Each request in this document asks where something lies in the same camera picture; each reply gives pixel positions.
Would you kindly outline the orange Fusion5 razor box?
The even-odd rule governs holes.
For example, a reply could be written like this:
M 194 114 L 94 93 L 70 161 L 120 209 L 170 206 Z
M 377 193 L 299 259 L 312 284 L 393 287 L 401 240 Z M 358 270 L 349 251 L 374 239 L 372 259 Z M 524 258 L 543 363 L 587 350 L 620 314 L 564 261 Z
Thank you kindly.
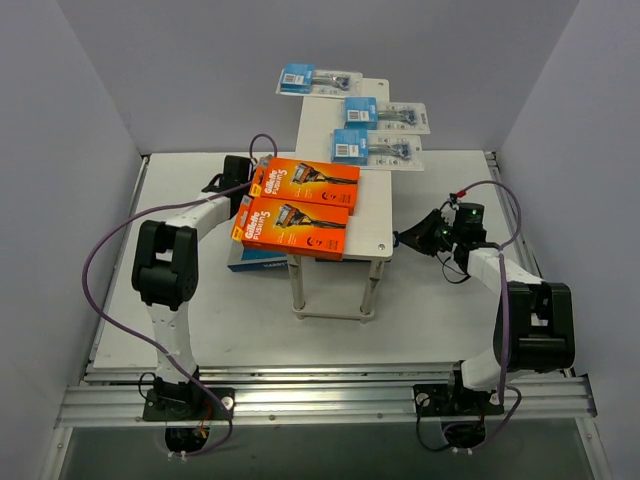
M 274 198 L 244 197 L 231 238 L 246 248 L 314 258 L 343 258 L 349 212 Z
M 256 167 L 249 195 L 356 210 L 360 169 L 356 166 L 264 157 Z

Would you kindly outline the clear blue-card razor blister pack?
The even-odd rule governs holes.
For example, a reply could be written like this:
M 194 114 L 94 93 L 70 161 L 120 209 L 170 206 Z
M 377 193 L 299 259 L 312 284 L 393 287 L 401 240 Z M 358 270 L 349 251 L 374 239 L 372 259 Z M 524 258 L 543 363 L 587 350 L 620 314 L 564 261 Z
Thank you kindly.
M 425 169 L 419 136 L 336 129 L 330 139 L 332 163 L 369 170 L 420 172 Z

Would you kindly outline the Gillette SkinGuard blister pack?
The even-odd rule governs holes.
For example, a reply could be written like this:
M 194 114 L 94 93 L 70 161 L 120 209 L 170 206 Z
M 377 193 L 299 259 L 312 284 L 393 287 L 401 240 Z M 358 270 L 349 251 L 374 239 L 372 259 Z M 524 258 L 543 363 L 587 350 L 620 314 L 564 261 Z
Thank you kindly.
M 348 97 L 343 102 L 346 129 L 431 133 L 423 103 L 379 101 L 375 97 Z

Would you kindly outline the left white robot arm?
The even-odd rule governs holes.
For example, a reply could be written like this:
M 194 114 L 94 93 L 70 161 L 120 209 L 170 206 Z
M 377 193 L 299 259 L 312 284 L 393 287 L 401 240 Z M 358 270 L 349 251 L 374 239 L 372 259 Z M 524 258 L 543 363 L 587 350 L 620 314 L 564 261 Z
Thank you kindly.
M 189 301 L 199 281 L 198 244 L 238 212 L 249 192 L 253 163 L 241 156 L 224 158 L 223 170 L 197 199 L 176 208 L 166 220 L 146 220 L 139 228 L 132 287 L 150 315 L 158 363 L 153 380 L 155 401 L 179 419 L 194 417 L 202 405 L 196 385 L 199 367 L 189 331 Z

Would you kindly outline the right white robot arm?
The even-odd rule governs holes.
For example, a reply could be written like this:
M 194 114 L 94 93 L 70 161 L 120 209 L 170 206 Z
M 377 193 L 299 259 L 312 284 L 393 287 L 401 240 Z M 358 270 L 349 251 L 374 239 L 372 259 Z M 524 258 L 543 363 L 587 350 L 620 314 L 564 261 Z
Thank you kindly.
M 459 378 L 444 388 L 444 400 L 455 412 L 469 411 L 480 391 L 506 390 L 518 374 L 549 373 L 573 366 L 575 335 L 572 293 L 568 285 L 548 282 L 504 256 L 487 240 L 484 206 L 459 204 L 451 220 L 432 210 L 397 242 L 430 257 L 449 253 L 463 277 L 481 282 L 499 297 L 492 344 L 464 360 Z

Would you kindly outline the white two-tier shelf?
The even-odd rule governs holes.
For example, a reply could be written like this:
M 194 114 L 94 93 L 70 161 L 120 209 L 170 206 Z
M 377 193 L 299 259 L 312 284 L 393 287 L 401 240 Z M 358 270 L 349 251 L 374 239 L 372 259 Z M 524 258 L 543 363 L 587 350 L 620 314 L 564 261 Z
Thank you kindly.
M 305 96 L 294 157 L 329 163 L 331 135 L 342 126 L 341 99 Z M 343 260 L 322 265 L 319 292 L 305 291 L 305 266 L 312 260 L 299 255 L 287 257 L 296 317 L 370 321 L 375 315 L 384 267 L 393 255 L 392 243 L 391 173 L 364 170 L 358 203 L 347 227 Z

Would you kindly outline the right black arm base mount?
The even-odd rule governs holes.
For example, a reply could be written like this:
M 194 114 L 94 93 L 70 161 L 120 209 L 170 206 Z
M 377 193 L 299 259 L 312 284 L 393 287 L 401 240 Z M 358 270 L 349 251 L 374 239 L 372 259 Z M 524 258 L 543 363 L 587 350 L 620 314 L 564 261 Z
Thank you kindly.
M 504 407 L 491 402 L 490 392 L 474 391 L 444 383 L 412 387 L 416 415 L 428 417 L 498 416 Z

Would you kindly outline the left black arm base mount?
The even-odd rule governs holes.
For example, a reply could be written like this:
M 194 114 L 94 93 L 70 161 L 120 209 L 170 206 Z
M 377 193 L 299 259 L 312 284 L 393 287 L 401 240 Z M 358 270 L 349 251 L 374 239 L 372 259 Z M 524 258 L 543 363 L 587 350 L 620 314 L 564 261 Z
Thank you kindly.
M 188 422 L 201 420 L 225 421 L 233 417 L 235 390 L 212 388 L 225 405 L 225 410 L 210 395 L 199 389 L 179 393 L 158 393 L 151 389 L 146 394 L 142 419 L 147 422 Z

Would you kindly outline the aluminium mounting rail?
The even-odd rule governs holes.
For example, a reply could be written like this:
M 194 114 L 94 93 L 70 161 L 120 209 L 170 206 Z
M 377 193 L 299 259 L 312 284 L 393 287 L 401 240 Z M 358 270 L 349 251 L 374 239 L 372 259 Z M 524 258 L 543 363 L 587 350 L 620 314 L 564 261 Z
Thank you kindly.
M 442 364 L 206 369 L 205 384 L 235 392 L 237 425 L 401 423 L 415 416 L 416 385 L 447 384 Z M 63 396 L 56 424 L 67 428 L 142 427 L 143 400 L 133 371 L 91 372 Z M 523 399 L 517 419 L 597 414 L 587 377 L 527 375 L 513 381 Z

